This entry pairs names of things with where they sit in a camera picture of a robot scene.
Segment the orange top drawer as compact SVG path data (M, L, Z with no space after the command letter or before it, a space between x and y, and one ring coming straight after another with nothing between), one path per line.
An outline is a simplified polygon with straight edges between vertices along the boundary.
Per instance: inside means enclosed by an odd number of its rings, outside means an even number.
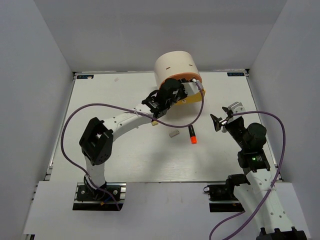
M167 79L176 79L181 80L185 79L187 81L191 81L192 79L199 80L202 83L202 77L199 73L196 72L182 72L182 73L175 73L175 74L169 74L169 76L166 76L164 80L161 82L161 85L165 82Z

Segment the yellow drawer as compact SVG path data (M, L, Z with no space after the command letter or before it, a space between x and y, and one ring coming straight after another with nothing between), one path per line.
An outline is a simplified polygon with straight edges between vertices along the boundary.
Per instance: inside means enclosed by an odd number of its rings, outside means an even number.
M179 100L175 105L182 106L187 104L194 104L202 101L202 95L205 96L206 90L202 89L201 92L197 92L195 95L188 96L182 100Z

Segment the orange highlighter marker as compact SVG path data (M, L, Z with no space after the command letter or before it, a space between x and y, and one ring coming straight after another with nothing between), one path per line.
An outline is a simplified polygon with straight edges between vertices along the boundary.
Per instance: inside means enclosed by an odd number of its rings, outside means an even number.
M196 137L196 133L195 133L195 130L194 130L194 127L193 125L189 125L188 126L188 131L189 131L189 136L190 136L190 141L191 143L194 145L194 144L197 144L198 141L197 141L197 137Z

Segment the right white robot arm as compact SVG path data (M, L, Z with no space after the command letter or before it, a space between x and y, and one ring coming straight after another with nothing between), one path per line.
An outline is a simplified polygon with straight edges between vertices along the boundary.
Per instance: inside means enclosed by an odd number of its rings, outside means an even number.
M288 217L278 196L275 183L279 171L271 172L271 166L263 150L267 142L266 128L260 123L245 127L243 116L247 114L241 102L223 107L226 118L211 115L216 132L229 133L241 150L237 154L242 174L229 175L225 190L229 198L238 200L248 219L227 239L235 237L251 221L259 230L258 240L305 240L303 230L297 230Z

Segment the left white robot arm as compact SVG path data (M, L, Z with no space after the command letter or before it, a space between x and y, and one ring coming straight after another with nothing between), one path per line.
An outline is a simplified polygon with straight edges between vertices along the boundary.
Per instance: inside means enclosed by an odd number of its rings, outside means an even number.
M168 78L158 90L152 91L133 109L117 116L100 120L92 118L79 141L85 157L85 184L88 193L99 200L106 193L105 162L111 157L115 140L139 126L163 117L178 101L199 91L196 80L185 81Z

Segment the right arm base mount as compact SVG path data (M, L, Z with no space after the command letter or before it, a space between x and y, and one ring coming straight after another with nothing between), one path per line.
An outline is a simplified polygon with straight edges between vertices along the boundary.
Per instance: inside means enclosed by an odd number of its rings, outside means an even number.
M244 174L229 175L224 183L213 183L205 186L203 192L209 196L211 213L240 213L244 208L235 197L235 187L248 184Z

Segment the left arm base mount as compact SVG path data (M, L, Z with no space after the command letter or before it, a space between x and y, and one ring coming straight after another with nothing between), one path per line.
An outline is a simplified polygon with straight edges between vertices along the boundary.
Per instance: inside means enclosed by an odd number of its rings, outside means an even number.
M106 183L106 186L104 186L115 198L118 208L109 194L95 190L96 196L94 196L83 182L79 182L76 187L72 210L117 212L121 210L124 205L126 187L126 183Z

